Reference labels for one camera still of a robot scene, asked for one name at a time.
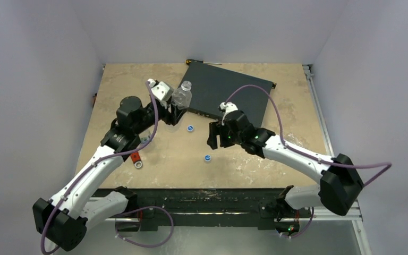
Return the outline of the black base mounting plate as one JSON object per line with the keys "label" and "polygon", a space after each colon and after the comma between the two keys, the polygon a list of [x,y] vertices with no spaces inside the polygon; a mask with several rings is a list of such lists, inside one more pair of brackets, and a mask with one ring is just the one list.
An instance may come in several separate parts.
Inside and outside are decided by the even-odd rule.
{"label": "black base mounting plate", "polygon": [[118,230],[157,231],[160,227],[255,227],[294,234],[313,220],[310,206],[293,210],[287,188],[129,189],[130,214],[113,216]]}

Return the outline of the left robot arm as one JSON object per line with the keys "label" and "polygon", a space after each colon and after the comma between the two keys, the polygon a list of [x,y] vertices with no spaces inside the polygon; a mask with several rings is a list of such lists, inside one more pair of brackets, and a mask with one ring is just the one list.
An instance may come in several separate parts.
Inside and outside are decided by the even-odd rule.
{"label": "left robot arm", "polygon": [[157,130],[160,121],[176,125],[188,109],[172,99],[150,97],[146,106],[136,96],[121,100],[109,131],[81,171],[50,199],[38,199],[32,206],[37,231],[41,234],[42,254],[58,249],[73,250],[88,230],[104,220],[139,212],[137,195],[125,187],[117,187],[107,196],[91,202],[90,198],[110,174],[131,154],[146,147],[153,136],[141,142],[140,134],[149,128]]}

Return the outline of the red handled adjustable wrench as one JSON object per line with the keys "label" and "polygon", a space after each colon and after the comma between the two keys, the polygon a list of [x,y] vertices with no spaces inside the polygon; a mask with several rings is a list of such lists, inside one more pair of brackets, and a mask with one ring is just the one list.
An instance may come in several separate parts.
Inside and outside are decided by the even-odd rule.
{"label": "red handled adjustable wrench", "polygon": [[134,164],[134,167],[136,169],[141,169],[143,167],[143,162],[142,159],[140,157],[140,154],[138,152],[134,152],[132,154],[130,154],[130,158]]}

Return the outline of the black flat electronics box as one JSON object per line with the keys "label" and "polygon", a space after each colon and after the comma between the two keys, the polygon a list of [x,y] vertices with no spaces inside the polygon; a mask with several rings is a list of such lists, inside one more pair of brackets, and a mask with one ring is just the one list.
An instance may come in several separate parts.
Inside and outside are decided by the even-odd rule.
{"label": "black flat electronics box", "polygon": [[231,94],[248,84],[259,86],[268,93],[276,88],[272,81],[196,62],[188,65],[182,80],[192,83],[189,112],[218,120],[223,116],[218,107],[228,100],[243,111],[256,127],[262,125],[268,96],[253,87],[244,88],[234,96]]}

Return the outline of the clear plastic bottle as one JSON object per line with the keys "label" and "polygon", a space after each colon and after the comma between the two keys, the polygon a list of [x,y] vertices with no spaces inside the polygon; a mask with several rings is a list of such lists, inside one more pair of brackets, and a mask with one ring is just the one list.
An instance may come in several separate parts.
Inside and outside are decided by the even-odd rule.
{"label": "clear plastic bottle", "polygon": [[146,129],[139,134],[141,144],[146,143],[152,136],[152,129]]}
{"label": "clear plastic bottle", "polygon": [[183,81],[182,84],[172,94],[172,105],[177,109],[187,109],[192,99],[192,83]]}

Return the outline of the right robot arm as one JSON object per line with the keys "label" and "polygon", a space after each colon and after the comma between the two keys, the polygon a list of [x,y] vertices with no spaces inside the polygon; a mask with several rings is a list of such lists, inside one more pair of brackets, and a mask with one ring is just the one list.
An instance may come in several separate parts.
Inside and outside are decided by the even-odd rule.
{"label": "right robot arm", "polygon": [[347,155],[331,157],[282,141],[275,132],[255,127],[240,110],[229,113],[224,121],[209,123],[207,145],[211,149],[239,145],[248,154],[282,163],[314,180],[314,185],[285,188],[277,199],[283,216],[305,207],[325,207],[345,216],[364,188]]}

